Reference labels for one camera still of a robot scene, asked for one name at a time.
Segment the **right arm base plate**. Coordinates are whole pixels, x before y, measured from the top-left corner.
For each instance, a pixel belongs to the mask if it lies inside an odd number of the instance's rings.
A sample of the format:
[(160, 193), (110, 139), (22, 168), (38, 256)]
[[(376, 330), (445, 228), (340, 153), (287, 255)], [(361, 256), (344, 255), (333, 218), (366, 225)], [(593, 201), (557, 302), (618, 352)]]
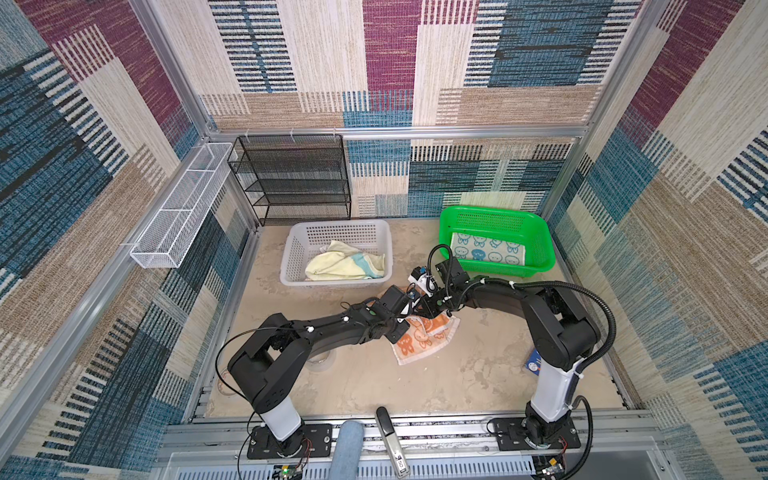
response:
[(582, 441), (586, 440), (586, 435), (578, 433), (570, 417), (556, 422), (552, 432), (546, 433), (536, 441), (529, 438), (525, 423), (524, 416), (498, 417), (491, 419), (487, 426), (490, 433), (496, 437), (500, 451), (579, 449), (582, 447)]

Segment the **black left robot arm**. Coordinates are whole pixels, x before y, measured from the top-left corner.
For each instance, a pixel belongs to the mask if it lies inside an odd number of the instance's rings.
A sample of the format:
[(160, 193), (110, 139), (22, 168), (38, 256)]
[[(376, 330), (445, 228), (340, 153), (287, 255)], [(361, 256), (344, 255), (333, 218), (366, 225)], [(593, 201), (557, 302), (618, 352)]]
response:
[(304, 421), (290, 392), (307, 361), (337, 348), (382, 337), (395, 344), (407, 332), (405, 322), (417, 294), (389, 287), (344, 311), (314, 320), (270, 315), (233, 354), (227, 371), (261, 418), (277, 454), (292, 457), (306, 445)]

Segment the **blue bunny pattern towel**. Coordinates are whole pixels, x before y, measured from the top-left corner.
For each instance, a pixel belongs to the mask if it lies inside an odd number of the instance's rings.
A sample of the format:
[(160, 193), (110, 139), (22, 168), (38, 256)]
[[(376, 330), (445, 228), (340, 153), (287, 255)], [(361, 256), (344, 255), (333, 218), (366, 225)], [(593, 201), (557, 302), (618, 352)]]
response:
[(506, 265), (525, 265), (525, 246), (514, 242), (453, 233), (450, 248), (459, 259)]

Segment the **orange pattern towel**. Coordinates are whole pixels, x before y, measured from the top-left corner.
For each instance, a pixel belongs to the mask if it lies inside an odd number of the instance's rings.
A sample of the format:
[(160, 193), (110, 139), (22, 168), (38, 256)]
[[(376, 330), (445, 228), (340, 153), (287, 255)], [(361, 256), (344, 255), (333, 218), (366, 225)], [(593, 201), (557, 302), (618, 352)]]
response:
[(434, 319), (419, 316), (406, 318), (409, 329), (393, 345), (393, 352), (400, 366), (429, 357), (445, 348), (457, 332), (461, 320), (441, 313)]

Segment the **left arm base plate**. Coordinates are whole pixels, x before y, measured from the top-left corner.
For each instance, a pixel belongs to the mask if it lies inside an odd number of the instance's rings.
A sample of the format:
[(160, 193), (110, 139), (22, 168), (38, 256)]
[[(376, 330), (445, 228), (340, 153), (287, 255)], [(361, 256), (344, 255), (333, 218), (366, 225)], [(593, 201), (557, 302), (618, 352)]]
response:
[(249, 460), (325, 458), (330, 456), (333, 425), (303, 424), (286, 440), (279, 441), (266, 426), (251, 431), (246, 457)]

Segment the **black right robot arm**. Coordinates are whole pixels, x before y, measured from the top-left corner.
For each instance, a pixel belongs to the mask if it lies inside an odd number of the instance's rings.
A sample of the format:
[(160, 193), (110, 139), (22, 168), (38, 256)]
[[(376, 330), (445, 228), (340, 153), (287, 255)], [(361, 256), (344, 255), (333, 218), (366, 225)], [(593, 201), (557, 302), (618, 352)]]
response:
[(576, 387), (583, 371), (597, 358), (594, 347), (600, 328), (566, 282), (515, 283), (469, 275), (455, 259), (437, 265), (443, 285), (425, 268), (416, 268), (414, 282), (423, 293), (412, 311), (425, 318), (464, 307), (495, 310), (526, 321), (533, 346), (541, 358), (538, 384), (526, 404), (525, 416), (512, 427), (530, 449), (545, 449), (569, 429)]

